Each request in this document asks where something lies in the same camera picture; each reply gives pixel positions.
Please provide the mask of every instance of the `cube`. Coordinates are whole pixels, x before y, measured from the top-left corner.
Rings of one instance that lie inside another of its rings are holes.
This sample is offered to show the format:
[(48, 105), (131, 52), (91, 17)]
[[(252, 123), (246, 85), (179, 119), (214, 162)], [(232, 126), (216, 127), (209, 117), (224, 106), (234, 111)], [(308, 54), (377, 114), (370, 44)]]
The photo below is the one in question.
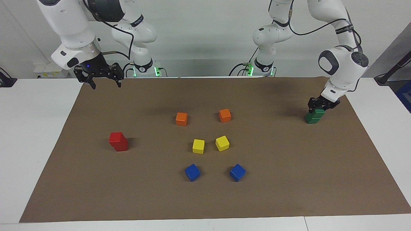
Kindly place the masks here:
[(128, 150), (128, 141), (121, 132), (112, 132), (110, 134), (109, 143), (117, 152)]
[(195, 139), (193, 142), (193, 153), (204, 154), (204, 146), (206, 141)]
[(191, 182), (195, 181), (198, 177), (200, 177), (200, 170), (197, 168), (195, 164), (190, 165), (190, 167), (186, 168), (184, 172)]
[(241, 178), (245, 175), (246, 170), (239, 164), (235, 165), (234, 168), (230, 171), (230, 176), (236, 181), (240, 181)]
[(230, 110), (228, 110), (228, 109), (220, 110), (219, 117), (220, 117), (220, 121), (222, 123), (231, 121)]
[(230, 142), (226, 136), (222, 136), (215, 140), (215, 145), (217, 146), (218, 150), (222, 152), (230, 147)]
[(323, 109), (315, 109), (312, 113), (307, 113), (305, 121), (307, 124), (316, 124), (326, 112)]
[(187, 126), (187, 119), (188, 119), (187, 113), (179, 112), (177, 113), (177, 116), (175, 117), (175, 123), (178, 126)]

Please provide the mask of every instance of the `brown paper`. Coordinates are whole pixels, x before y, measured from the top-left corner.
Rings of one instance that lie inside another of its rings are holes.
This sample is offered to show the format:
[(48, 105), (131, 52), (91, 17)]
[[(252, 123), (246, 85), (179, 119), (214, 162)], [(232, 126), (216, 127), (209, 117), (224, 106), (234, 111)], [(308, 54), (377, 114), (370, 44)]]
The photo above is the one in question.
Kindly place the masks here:
[[(20, 222), (379, 215), (411, 208), (346, 97), (304, 121), (325, 78), (84, 85)], [(229, 108), (232, 121), (218, 112)], [(177, 112), (188, 125), (175, 125)], [(127, 152), (109, 144), (123, 132)], [(215, 139), (230, 148), (218, 152)], [(203, 155), (194, 139), (206, 141)], [(189, 182), (184, 169), (201, 176)], [(238, 183), (230, 169), (247, 173)]]

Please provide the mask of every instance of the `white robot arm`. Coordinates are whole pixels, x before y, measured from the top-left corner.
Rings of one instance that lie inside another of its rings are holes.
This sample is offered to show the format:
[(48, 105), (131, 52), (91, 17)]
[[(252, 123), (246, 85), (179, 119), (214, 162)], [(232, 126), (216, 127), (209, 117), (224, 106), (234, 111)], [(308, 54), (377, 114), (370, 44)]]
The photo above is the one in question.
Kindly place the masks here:
[(119, 64), (108, 65), (103, 57), (95, 34), (88, 27), (82, 4), (98, 21), (121, 21), (117, 25), (119, 30), (112, 33), (116, 41), (127, 48), (132, 43), (131, 57), (128, 58), (134, 59), (136, 67), (152, 66), (153, 61), (143, 43), (155, 41), (157, 34), (136, 10), (135, 0), (37, 0), (37, 3), (62, 41), (52, 54), (52, 59), (64, 69), (74, 67), (74, 73), (80, 82), (86, 82), (95, 89), (96, 85), (92, 80), (94, 77), (113, 79), (119, 87), (124, 79), (124, 72)]
[(130, 58), (133, 59), (133, 65), (140, 75), (154, 74), (154, 61), (144, 44), (154, 42), (157, 39), (157, 32), (144, 20), (137, 1), (87, 0), (84, 3), (98, 21), (118, 22), (115, 28), (111, 29), (113, 38), (124, 47), (131, 47)]
[[(275, 55), (273, 45), (297, 34), (290, 25), (293, 3), (294, 0), (271, 1), (272, 25), (256, 30), (253, 35), (254, 42), (259, 46), (257, 57), (252, 63), (255, 74), (269, 76)], [(320, 97), (310, 99), (309, 109), (312, 112), (318, 108), (327, 110), (337, 106), (339, 98), (355, 86), (369, 62), (362, 54), (348, 12), (340, 0), (307, 0), (307, 3), (315, 19), (334, 26), (340, 43), (337, 47), (323, 51), (319, 57), (319, 66), (330, 76), (330, 80)]]

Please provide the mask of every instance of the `black cable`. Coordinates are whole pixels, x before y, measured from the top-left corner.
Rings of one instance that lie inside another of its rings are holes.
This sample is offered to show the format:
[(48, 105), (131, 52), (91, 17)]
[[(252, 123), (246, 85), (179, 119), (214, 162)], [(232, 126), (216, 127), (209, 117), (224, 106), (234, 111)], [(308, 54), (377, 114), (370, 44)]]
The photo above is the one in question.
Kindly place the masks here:
[(277, 67), (273, 67), (273, 69), (275, 68), (275, 73), (274, 73), (274, 78), (275, 78), (275, 75), (277, 74)]
[(166, 72), (166, 77), (168, 77), (169, 76), (169, 74), (167, 74), (167, 70), (165, 69), (165, 68), (163, 68), (164, 69), (164, 71)]
[(131, 63), (127, 63), (124, 67), (123, 67), (123, 72), (126, 70), (126, 68), (128, 67), (128, 66), (130, 66), (130, 65), (132, 65)]
[(245, 69), (245, 68), (244, 68), (244, 69), (241, 69), (241, 70), (238, 72), (237, 76), (240, 76), (240, 72), (242, 72), (241, 76), (243, 76), (245, 71), (247, 71), (247, 69)]
[(6, 73), (10, 78), (12, 78), (12, 77), (10, 76), (10, 74), (9, 74), (7, 71), (5, 71), (3, 68), (0, 67), (0, 69), (1, 69), (4, 73)]
[(358, 45), (356, 46), (356, 47), (354, 47), (353, 48), (353, 51), (355, 50), (355, 49), (357, 49), (357, 48), (360, 48), (361, 47), (361, 43), (363, 42), (363, 40), (361, 39), (361, 36), (360, 36), (360, 34), (358, 34), (358, 32), (356, 31), (356, 30), (353, 30), (353, 32), (354, 32), (354, 34), (356, 34), (357, 36), (358, 36)]
[(254, 55), (256, 55), (257, 51), (258, 51), (258, 47), (257, 47), (256, 50), (254, 51), (253, 55), (251, 56), (250, 60), (248, 60), (248, 62), (251, 62), (251, 60), (253, 59)]
[(310, 32), (307, 32), (307, 33), (304, 33), (304, 34), (299, 34), (299, 33), (295, 32), (295, 31), (291, 28), (291, 24), (289, 24), (288, 27), (290, 28), (290, 30), (291, 30), (294, 34), (299, 35), (299, 36), (303, 36), (303, 35), (309, 35), (309, 34), (311, 34), (311, 33), (314, 33), (314, 32), (316, 32), (316, 31), (319, 31), (319, 30), (321, 30), (322, 28), (324, 28), (324, 27), (326, 27), (326, 26), (328, 26), (328, 25), (330, 25), (330, 24), (332, 24), (332, 23), (335, 23), (335, 22), (338, 22), (338, 21), (342, 21), (342, 20), (346, 21), (347, 19), (345, 19), (345, 18), (336, 19), (336, 20), (334, 20), (334, 21), (332, 21), (332, 22), (330, 22), (330, 23), (327, 23), (327, 24), (323, 25), (323, 26), (320, 27), (320, 28), (317, 28), (317, 29), (315, 29), (315, 30), (313, 30), (313, 31), (310, 31)]
[(127, 69), (127, 71), (126, 71), (126, 78), (128, 78), (128, 76), (127, 76), (128, 71), (134, 71), (134, 68), (129, 68), (129, 69)]
[(119, 51), (107, 51), (107, 52), (102, 52), (102, 55), (113, 55), (113, 54), (120, 54), (126, 58), (128, 58), (128, 56), (126, 54), (124, 54), (123, 52), (119, 52)]
[[(377, 75), (377, 76), (376, 76), (376, 77), (374, 77), (374, 78), (377, 78), (377, 77), (383, 76), (383, 75), (385, 75), (385, 74), (387, 74), (387, 73)], [(361, 79), (361, 78), (359, 78), (359, 79), (358, 79), (355, 89), (354, 89), (354, 90), (349, 90), (349, 91), (347, 91), (347, 92), (355, 92), (355, 91), (357, 90), (358, 83), (360, 82), (360, 79)]]
[(159, 67), (158, 70), (164, 70), (166, 72), (166, 77), (169, 76), (169, 74), (167, 74), (167, 70), (164, 67)]
[[(87, 5), (87, 3), (85, 2), (85, 0), (83, 0), (83, 3), (84, 3), (84, 6), (87, 8), (87, 10), (88, 10), (92, 15), (94, 15), (94, 13), (90, 10), (90, 8), (88, 7), (88, 5)], [(120, 30), (120, 29), (118, 29), (117, 27), (115, 27), (115, 26), (113, 26), (113, 25), (110, 25), (110, 24), (108, 24), (108, 23), (105, 22), (105, 21), (102, 21), (102, 23), (106, 24), (107, 26), (109, 26), (109, 27), (111, 27), (111, 28), (113, 28), (113, 29), (115, 29), (115, 30), (121, 31), (121, 32), (123, 32), (123, 33), (125, 33), (125, 34), (128, 34), (128, 35), (131, 35), (132, 39), (131, 39), (130, 48), (129, 48), (129, 55), (126, 56), (128, 60), (131, 60), (131, 48), (132, 48), (133, 43), (134, 43), (134, 34), (129, 33), (129, 32), (127, 32), (127, 31)]]
[(270, 5), (268, 6), (268, 13), (270, 13), (271, 3), (272, 3), (272, 0), (270, 1)]
[(231, 70), (229, 76), (231, 76), (231, 74), (234, 72), (234, 70), (235, 70), (237, 67), (241, 66), (241, 65), (244, 65), (244, 64), (243, 64), (243, 63), (237, 64), (237, 65)]

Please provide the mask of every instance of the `green block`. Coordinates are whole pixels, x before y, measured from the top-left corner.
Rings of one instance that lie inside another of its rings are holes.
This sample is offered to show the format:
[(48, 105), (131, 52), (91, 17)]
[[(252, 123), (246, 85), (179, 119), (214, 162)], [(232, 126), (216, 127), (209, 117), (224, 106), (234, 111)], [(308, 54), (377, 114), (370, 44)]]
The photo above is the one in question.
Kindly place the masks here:
[(326, 112), (323, 109), (315, 109), (313, 113), (307, 113), (307, 115), (305, 116), (305, 121), (307, 122), (307, 124), (316, 124), (320, 121), (321, 117), (323, 117), (325, 113)]
[(306, 118), (305, 121), (307, 121), (307, 124), (316, 124), (316, 123), (320, 122), (320, 119), (307, 120), (307, 118)]

